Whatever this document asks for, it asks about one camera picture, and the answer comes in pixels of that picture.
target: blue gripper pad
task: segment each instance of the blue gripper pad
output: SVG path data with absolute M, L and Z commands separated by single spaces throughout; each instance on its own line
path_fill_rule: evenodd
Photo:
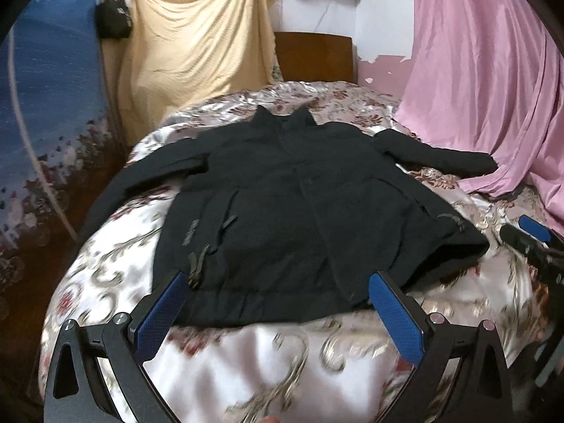
M 550 230 L 527 215 L 519 217 L 519 227 L 541 242 L 548 243 L 552 240 Z
M 143 364 L 154 358 L 187 298 L 187 276 L 179 272 L 135 332 L 134 358 Z
M 419 327 L 380 275 L 370 277 L 368 294 L 401 357 L 418 366 L 424 354 Z

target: metal pivot bolt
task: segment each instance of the metal pivot bolt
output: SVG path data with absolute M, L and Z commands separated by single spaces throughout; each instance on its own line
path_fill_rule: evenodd
M 123 324 L 128 320 L 128 314 L 127 313 L 117 313 L 116 315 L 114 315 L 114 317 L 112 318 L 112 321 L 114 322 L 114 324 Z
M 494 324 L 493 321 L 484 320 L 484 322 L 482 324 L 484 326 L 484 329 L 486 329 L 486 330 L 494 330 L 495 329 L 495 324 Z
M 445 322 L 445 317 L 443 315 L 441 315 L 440 313 L 431 313 L 429 315 L 429 319 L 431 320 L 431 323 L 433 324 L 443 324 Z
M 66 320 L 63 323 L 63 330 L 71 330 L 74 327 L 75 321 L 74 320 Z

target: white cable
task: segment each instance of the white cable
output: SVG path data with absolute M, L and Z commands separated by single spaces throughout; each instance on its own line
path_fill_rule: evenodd
M 325 8 L 325 11 L 323 11 L 323 14 L 321 15 L 321 18 L 319 19 L 319 22 L 318 22 L 317 25 L 315 26 L 314 33 L 317 33 L 317 30 L 318 30 L 319 26 L 321 25 L 321 21 L 323 20 L 323 18 L 324 18 L 325 15 L 327 14 L 327 11 L 329 11 L 329 6 L 331 6 L 331 1 L 333 1 L 333 0 L 329 0 L 329 1 L 327 2 L 327 7 Z
M 39 182 L 43 187 L 43 190 L 47 194 L 53 209 L 57 213 L 57 216 L 63 222 L 64 226 L 66 227 L 67 231 L 69 232 L 70 236 L 73 238 L 74 241 L 77 240 L 77 234 L 74 231 L 73 227 L 69 223 L 67 216 L 61 210 L 57 199 L 55 198 L 55 194 L 53 190 L 49 186 L 49 183 L 45 179 L 45 175 L 43 174 L 43 170 L 41 170 L 41 164 L 37 160 L 35 156 L 35 152 L 33 151 L 32 142 L 29 139 L 29 134 L 27 133 L 27 128 L 25 126 L 24 117 L 22 115 L 22 110 L 20 109 L 20 101 L 18 99 L 18 87 L 16 86 L 16 67 L 15 62 L 13 61 L 14 58 L 14 51 L 15 51 L 15 41 L 13 36 L 13 27 L 10 29 L 10 33 L 8 34 L 8 82 L 10 84 L 10 97 L 12 98 L 12 107 L 13 112 L 16 114 L 16 120 L 18 121 L 18 127 L 20 128 L 20 135 L 22 136 L 22 141 L 24 142 L 25 150 L 27 151 L 27 156 L 29 156 L 30 161 L 32 162 L 33 169 L 35 170 L 37 176 L 39 177 Z
M 279 8 L 280 11 L 278 11 L 278 13 L 280 16 L 278 20 L 278 31 L 284 31 L 284 0 L 280 0 Z

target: jacket zipper pull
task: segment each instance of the jacket zipper pull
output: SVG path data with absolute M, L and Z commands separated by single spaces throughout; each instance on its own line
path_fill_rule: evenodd
M 188 255 L 190 261 L 190 273 L 188 274 L 188 286 L 192 289 L 197 289 L 202 279 L 202 266 L 204 265 L 204 257 L 210 248 L 209 245 L 204 246 L 200 253 L 200 257 L 196 260 L 196 254 L 191 252 Z

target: jacket sleeve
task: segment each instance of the jacket sleeve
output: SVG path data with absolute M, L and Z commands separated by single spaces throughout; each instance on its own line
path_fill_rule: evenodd
M 174 175 L 207 169 L 208 154 L 198 139 L 185 138 L 165 145 L 140 161 L 123 168 L 90 207 L 72 255 L 76 259 L 82 245 L 125 201 Z
M 432 167 L 461 178 L 487 175 L 497 170 L 497 164 L 489 154 L 433 148 L 391 128 L 374 135 L 372 141 L 379 152 L 408 166 Z

